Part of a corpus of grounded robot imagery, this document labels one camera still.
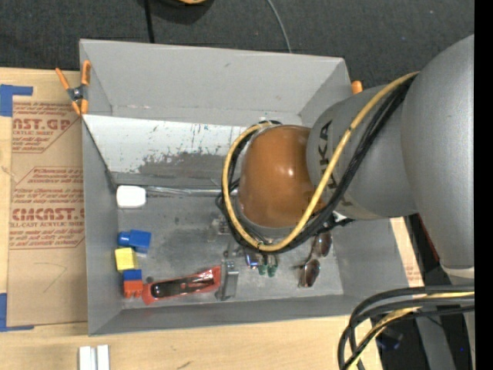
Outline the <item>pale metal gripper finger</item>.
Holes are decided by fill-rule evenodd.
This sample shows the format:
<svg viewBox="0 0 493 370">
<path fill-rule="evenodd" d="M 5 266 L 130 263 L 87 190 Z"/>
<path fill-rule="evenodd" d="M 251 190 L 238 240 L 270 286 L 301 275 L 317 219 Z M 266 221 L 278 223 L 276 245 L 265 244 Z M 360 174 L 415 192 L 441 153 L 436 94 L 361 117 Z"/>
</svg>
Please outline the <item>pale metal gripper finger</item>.
<svg viewBox="0 0 493 370">
<path fill-rule="evenodd" d="M 216 292 L 218 301 L 227 301 L 236 296 L 237 282 L 240 271 L 237 269 L 235 262 L 226 260 L 221 266 L 220 288 Z"/>
<path fill-rule="evenodd" d="M 225 236 L 230 234 L 230 226 L 223 215 L 218 215 L 211 222 L 212 235 L 214 237 Z"/>
</svg>

